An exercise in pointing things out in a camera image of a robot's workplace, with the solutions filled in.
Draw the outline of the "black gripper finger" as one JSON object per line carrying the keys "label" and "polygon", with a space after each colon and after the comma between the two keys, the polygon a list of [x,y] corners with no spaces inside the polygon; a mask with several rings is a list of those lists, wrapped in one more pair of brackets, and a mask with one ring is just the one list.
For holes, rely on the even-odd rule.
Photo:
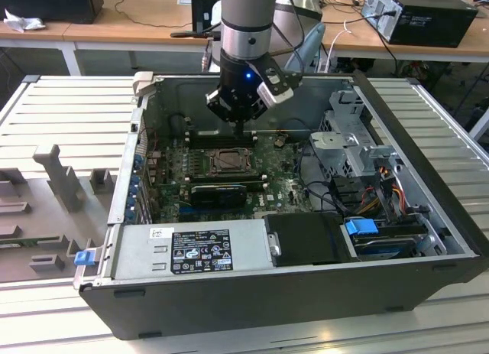
{"label": "black gripper finger", "polygon": [[206,105],[211,112],[232,127],[235,137],[240,136],[238,112],[222,99],[219,89],[215,89],[206,94]]}
{"label": "black gripper finger", "polygon": [[262,99],[255,102],[246,102],[239,112],[239,136],[244,134],[245,123],[255,120],[267,111],[267,107]]}

